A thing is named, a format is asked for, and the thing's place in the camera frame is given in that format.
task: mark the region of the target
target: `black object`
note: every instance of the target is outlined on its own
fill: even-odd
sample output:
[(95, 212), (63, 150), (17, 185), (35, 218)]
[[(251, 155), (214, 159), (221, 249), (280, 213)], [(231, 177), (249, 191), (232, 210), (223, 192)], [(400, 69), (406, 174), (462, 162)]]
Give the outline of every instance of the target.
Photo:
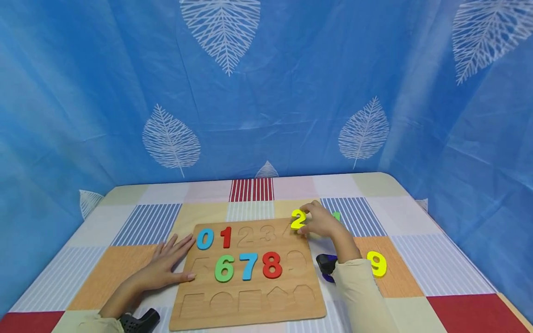
[(326, 281), (328, 282), (335, 283), (335, 280), (333, 279), (331, 274), (335, 270), (337, 256), (331, 254), (319, 254), (317, 256), (317, 263), (324, 279), (326, 279)]
[(159, 318), (159, 313), (151, 308), (139, 319), (125, 313), (118, 320), (125, 333), (150, 333), (156, 327)]

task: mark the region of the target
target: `white leaf print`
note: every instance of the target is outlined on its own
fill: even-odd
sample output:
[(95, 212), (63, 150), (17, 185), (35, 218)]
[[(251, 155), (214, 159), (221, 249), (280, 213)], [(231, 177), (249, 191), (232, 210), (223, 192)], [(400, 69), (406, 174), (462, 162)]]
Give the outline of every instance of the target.
[(427, 203), (428, 203), (427, 198), (426, 199), (417, 200), (416, 203), (427, 212)]
[(279, 175), (276, 169), (274, 169), (274, 167), (272, 166), (272, 164), (266, 161), (265, 165), (263, 165), (261, 169), (259, 169), (255, 177), (256, 178), (274, 178), (274, 177), (279, 177)]
[(200, 46), (231, 76), (259, 25), (259, 0), (181, 0), (181, 14)]
[(388, 135), (389, 122), (376, 96), (346, 122), (338, 136), (338, 147), (346, 158), (356, 160), (355, 168), (358, 159), (377, 153)]
[(183, 168), (193, 166), (200, 158), (198, 137), (159, 104), (144, 126), (142, 142), (157, 163), (180, 168), (183, 177)]
[(532, 0), (466, 0), (455, 15), (452, 35), (457, 85), (532, 33)]
[(85, 190), (79, 191), (79, 210), (82, 211), (83, 220), (89, 216), (102, 199), (103, 196), (98, 193)]

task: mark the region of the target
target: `red square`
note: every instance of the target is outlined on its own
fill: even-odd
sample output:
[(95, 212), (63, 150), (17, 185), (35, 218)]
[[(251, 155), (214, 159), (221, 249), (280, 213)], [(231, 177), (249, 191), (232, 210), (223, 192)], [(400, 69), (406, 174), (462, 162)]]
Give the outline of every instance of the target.
[(496, 294), (428, 297), (448, 333), (529, 333)]
[(230, 202), (274, 200), (272, 178), (239, 179), (231, 183)]
[(11, 312), (0, 321), (0, 333), (50, 333), (64, 311)]

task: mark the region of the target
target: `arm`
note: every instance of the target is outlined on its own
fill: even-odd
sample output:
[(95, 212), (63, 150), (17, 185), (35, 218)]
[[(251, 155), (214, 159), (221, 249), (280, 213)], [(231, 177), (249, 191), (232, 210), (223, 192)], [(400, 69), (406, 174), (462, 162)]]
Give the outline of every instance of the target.
[(361, 252), (350, 232), (318, 201), (300, 208), (311, 213), (312, 220), (298, 230), (299, 234), (314, 232), (330, 237), (337, 252), (333, 278), (348, 308), (354, 333), (398, 333), (398, 328), (381, 295), (370, 261)]
[(194, 280), (195, 274), (173, 273), (172, 267), (187, 254), (196, 240), (192, 234), (174, 244), (176, 240), (175, 234), (166, 245), (160, 243), (150, 263), (122, 282), (100, 313), (82, 322), (77, 333), (123, 333), (118, 319), (128, 311), (143, 291)]

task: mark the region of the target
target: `red striped square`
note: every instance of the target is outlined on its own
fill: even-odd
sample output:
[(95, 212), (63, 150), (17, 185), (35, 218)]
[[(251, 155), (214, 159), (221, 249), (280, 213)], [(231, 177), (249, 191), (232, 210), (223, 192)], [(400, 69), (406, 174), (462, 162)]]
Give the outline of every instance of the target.
[(64, 311), (11, 312), (0, 321), (0, 333), (50, 333)]
[(273, 201), (272, 178), (238, 179), (231, 183), (230, 202)]

